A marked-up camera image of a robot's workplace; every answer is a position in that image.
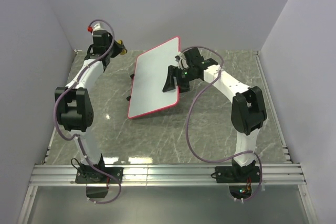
red-edged board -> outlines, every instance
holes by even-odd
[[[128,118],[137,118],[177,105],[179,89],[162,92],[168,66],[177,66],[180,38],[175,37],[139,55],[135,63]]]

gray wall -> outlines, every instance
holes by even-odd
[[[321,223],[336,223],[336,0],[289,0],[261,50],[280,123]]]
[[[76,49],[91,43],[87,23],[108,20],[129,49],[180,36],[182,46],[261,49],[287,0],[49,0]]]
[[[0,223],[15,223],[72,49],[47,0],[0,0]]]

gray marble tabletop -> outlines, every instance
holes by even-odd
[[[257,153],[266,163],[285,162],[282,143],[270,104],[265,93],[257,61],[252,51],[218,51],[225,60],[225,70],[239,81],[264,92],[268,118],[257,139]],[[142,51],[129,51],[111,59],[90,91],[95,112],[92,131],[107,164],[174,164],[199,163],[185,140],[185,118],[195,95],[206,86],[196,80],[191,91],[182,93],[177,106],[130,120],[127,117],[136,57]],[[201,51],[205,58],[216,56]],[[72,79],[84,61],[78,53],[72,64]],[[206,159],[219,159],[234,154],[236,131],[230,121],[231,104],[217,89],[210,87],[197,102],[191,116],[189,132],[194,149]],[[74,142],[67,142],[56,133],[47,158],[49,165],[70,164],[79,158]]]

purple cable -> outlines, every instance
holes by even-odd
[[[59,102],[62,100],[62,98],[63,98],[68,92],[70,92],[70,91],[71,91],[71,90],[78,84],[78,81],[81,79],[81,77],[82,77],[83,74],[86,72],[86,70],[88,70],[88,69],[89,69],[93,64],[95,64],[97,61],[101,60],[101,59],[104,58],[106,55],[108,55],[108,53],[111,51],[111,49],[112,49],[112,47],[113,47],[113,44],[114,44],[114,30],[113,30],[112,26],[111,26],[107,21],[105,21],[105,20],[103,20],[103,19],[95,19],[95,20],[93,20],[93,21],[90,23],[89,26],[91,26],[94,22],[103,22],[103,23],[105,23],[105,24],[110,28],[110,30],[111,30],[111,35],[112,35],[112,42],[111,42],[111,45],[110,45],[110,47],[107,49],[107,51],[106,51],[105,53],[103,53],[103,54],[102,54],[100,57],[98,57],[96,60],[94,60],[93,62],[89,63],[87,66],[85,66],[85,67],[79,72],[78,77],[77,77],[77,80],[74,82],[74,84],[71,85],[70,87],[68,87],[68,89],[67,89],[66,91],[64,91],[64,92],[59,96],[59,98],[58,98],[58,99],[56,100],[56,102],[55,102],[54,111],[53,111],[53,117],[54,117],[54,124],[55,124],[56,131],[58,132],[58,134],[59,134],[64,140],[66,140],[66,141],[71,141],[71,140],[73,140],[75,137],[78,138],[78,145],[80,146],[80,149],[81,149],[81,151],[82,151],[82,154],[83,154],[83,156],[85,157],[86,162],[88,162],[88,164],[90,165],[90,167],[91,167],[93,170],[95,170],[96,172],[99,172],[99,173],[101,173],[101,174],[103,174],[103,175],[105,175],[105,176],[108,176],[109,178],[112,178],[112,179],[113,179],[114,181],[116,181],[117,184],[119,185],[119,191],[118,191],[117,195],[116,195],[114,198],[110,199],[110,200],[107,200],[107,201],[96,201],[96,200],[93,200],[93,199],[89,199],[91,202],[93,202],[93,203],[95,203],[95,204],[106,204],[106,203],[110,203],[110,202],[112,202],[112,201],[115,201],[115,200],[119,197],[119,195],[120,195],[120,193],[121,193],[121,184],[120,184],[120,182],[119,182],[114,176],[112,176],[112,175],[110,175],[110,174],[108,174],[108,173],[105,173],[105,172],[103,172],[103,171],[100,170],[100,169],[97,169],[97,168],[93,165],[92,161],[89,159],[88,155],[86,154],[86,151],[85,151],[84,146],[83,146],[83,144],[82,144],[82,142],[81,142],[81,139],[80,139],[80,135],[78,135],[78,134],[74,134],[74,135],[72,135],[71,137],[66,137],[66,136],[63,134],[63,132],[61,131],[61,129],[60,129],[58,123],[57,123],[57,108],[58,108],[58,104],[59,104]]]
[[[188,145],[190,151],[192,152],[192,154],[193,154],[196,158],[198,158],[199,160],[201,160],[201,161],[203,161],[203,162],[211,163],[211,164],[222,163],[222,162],[228,161],[228,160],[230,160],[230,159],[232,159],[232,158],[234,158],[234,157],[237,157],[237,156],[240,156],[240,155],[243,155],[243,154],[253,153],[253,154],[257,157],[258,162],[259,162],[259,167],[260,167],[260,181],[259,181],[259,184],[258,184],[258,187],[257,187],[256,191],[255,191],[249,198],[247,198],[247,199],[245,199],[245,200],[252,199],[252,198],[257,194],[257,192],[260,190],[261,183],[263,182],[263,181],[262,181],[262,171],[263,171],[263,167],[262,167],[262,164],[261,164],[260,157],[258,156],[257,153],[255,153],[255,152],[253,152],[253,151],[244,151],[244,152],[239,152],[239,153],[234,154],[234,155],[232,155],[232,156],[230,156],[230,157],[225,157],[225,158],[222,158],[222,159],[219,159],[219,160],[207,160],[207,159],[205,159],[205,158],[200,157],[200,156],[193,150],[193,148],[192,148],[192,146],[191,146],[191,143],[190,143],[190,140],[189,140],[189,132],[188,132],[188,128],[189,128],[190,116],[191,116],[191,113],[192,113],[192,111],[193,111],[193,109],[194,109],[195,103],[196,103],[197,100],[200,98],[200,96],[204,93],[205,90],[207,90],[207,89],[208,89],[209,87],[211,87],[216,81],[218,81],[218,80],[220,79],[220,75],[221,75],[221,73],[222,73],[222,67],[223,67],[223,65],[224,65],[224,59],[223,59],[223,57],[222,57],[219,53],[217,53],[217,52],[215,52],[214,50],[212,50],[212,49],[210,49],[210,48],[207,48],[207,47],[202,47],[202,46],[192,46],[192,47],[187,47],[187,48],[183,49],[181,52],[183,53],[183,52],[185,52],[185,51],[187,51],[187,50],[189,50],[189,49],[191,49],[191,48],[195,48],[195,47],[197,47],[197,48],[203,48],[203,49],[206,49],[206,50],[208,50],[208,51],[214,53],[215,55],[217,55],[217,56],[220,58],[221,63],[219,64],[219,65],[220,65],[220,69],[219,69],[218,76],[216,77],[216,79],[213,80],[212,82],[210,82],[205,88],[203,88],[203,89],[196,95],[196,97],[194,98],[194,100],[193,100],[193,102],[192,102],[192,104],[191,104],[191,106],[190,106],[190,109],[189,109],[189,112],[188,112],[188,115],[187,115],[187,118],[186,118],[186,122],[185,122],[185,125],[186,125],[186,126],[185,126],[185,138],[186,138],[186,140],[187,140],[187,145]]]

